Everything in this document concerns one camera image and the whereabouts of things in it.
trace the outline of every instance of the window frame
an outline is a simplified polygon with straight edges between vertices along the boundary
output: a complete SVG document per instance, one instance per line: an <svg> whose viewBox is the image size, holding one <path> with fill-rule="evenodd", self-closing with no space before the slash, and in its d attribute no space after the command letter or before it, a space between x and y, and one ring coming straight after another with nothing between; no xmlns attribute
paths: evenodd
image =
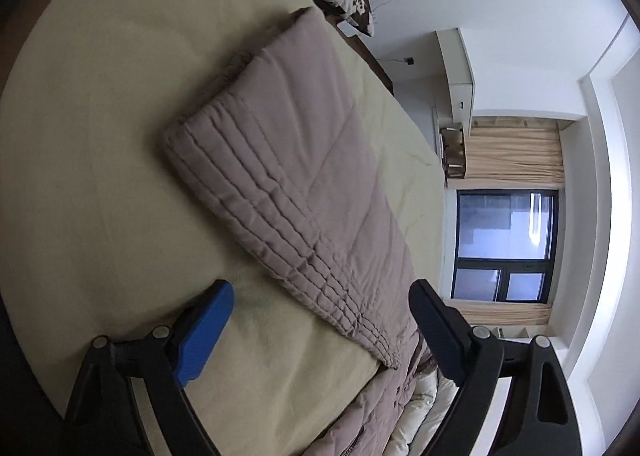
<svg viewBox="0 0 640 456"><path fill-rule="evenodd" d="M507 196L512 194L531 194L532 192L542 196L551 197L552 213L549 220L547 234L551 241L548 246L545 259L488 259L488 258L460 258L458 248L460 246L460 196L461 195L487 195ZM456 258L451 285L451 298L456 293L456 276L458 269L499 270L498 289L494 301L487 303L546 303L549 299L551 281L556 264L556 248L558 246L558 221L559 221L559 191L552 189L465 189L456 191ZM540 298L532 301L507 301L509 279L511 274L540 274L543 273Z"/></svg>

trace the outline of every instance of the mattress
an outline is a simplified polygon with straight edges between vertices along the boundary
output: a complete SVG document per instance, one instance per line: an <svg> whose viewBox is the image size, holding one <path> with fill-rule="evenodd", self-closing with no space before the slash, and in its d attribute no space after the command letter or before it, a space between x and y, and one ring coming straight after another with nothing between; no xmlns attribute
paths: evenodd
<svg viewBox="0 0 640 456"><path fill-rule="evenodd" d="M186 392L225 455L296 454L376 373L177 182L159 134L252 36L310 0L52 0L0 100L0 292L63 414L97 335L141 337L218 278L236 307ZM416 277L440 272L444 179L420 131L335 30ZM142 386L143 420L166 454Z"/></svg>

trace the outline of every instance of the white cabinet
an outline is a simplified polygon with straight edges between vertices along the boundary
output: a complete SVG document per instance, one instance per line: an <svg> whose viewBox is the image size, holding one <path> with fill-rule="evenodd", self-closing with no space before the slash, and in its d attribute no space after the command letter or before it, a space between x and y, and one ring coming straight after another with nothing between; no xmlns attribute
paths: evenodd
<svg viewBox="0 0 640 456"><path fill-rule="evenodd" d="M453 122L462 126L465 137L471 129L474 76L459 29L436 32L449 84Z"/></svg>

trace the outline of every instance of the folded comforter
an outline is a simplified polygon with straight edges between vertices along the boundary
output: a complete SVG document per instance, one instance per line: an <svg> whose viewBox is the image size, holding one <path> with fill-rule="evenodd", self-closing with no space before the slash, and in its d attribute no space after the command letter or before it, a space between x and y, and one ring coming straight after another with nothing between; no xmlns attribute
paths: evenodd
<svg viewBox="0 0 640 456"><path fill-rule="evenodd" d="M407 302L410 253L319 11L164 138L178 174L238 242L385 365L306 454L380 454L425 344Z"/></svg>

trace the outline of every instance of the screw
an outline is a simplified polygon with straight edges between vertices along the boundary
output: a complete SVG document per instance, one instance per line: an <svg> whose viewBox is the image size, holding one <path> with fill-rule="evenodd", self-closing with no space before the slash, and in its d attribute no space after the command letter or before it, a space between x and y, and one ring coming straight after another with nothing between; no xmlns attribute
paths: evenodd
<svg viewBox="0 0 640 456"><path fill-rule="evenodd" d="M551 341L547 339L544 335L538 335L536 337L536 344L541 348L548 348L551 346Z"/></svg>
<svg viewBox="0 0 640 456"><path fill-rule="evenodd" d="M152 335L156 339L166 339L167 337L169 337L170 333L171 330L169 330L168 326L156 326L152 331Z"/></svg>
<svg viewBox="0 0 640 456"><path fill-rule="evenodd" d="M476 326L473 333L479 339L488 339L491 332L485 326Z"/></svg>
<svg viewBox="0 0 640 456"><path fill-rule="evenodd" d="M96 337L94 339L94 348L96 349L100 349L100 348L104 348L105 346L107 346L108 344L108 340L107 337L105 337L104 335L100 335L100 337Z"/></svg>

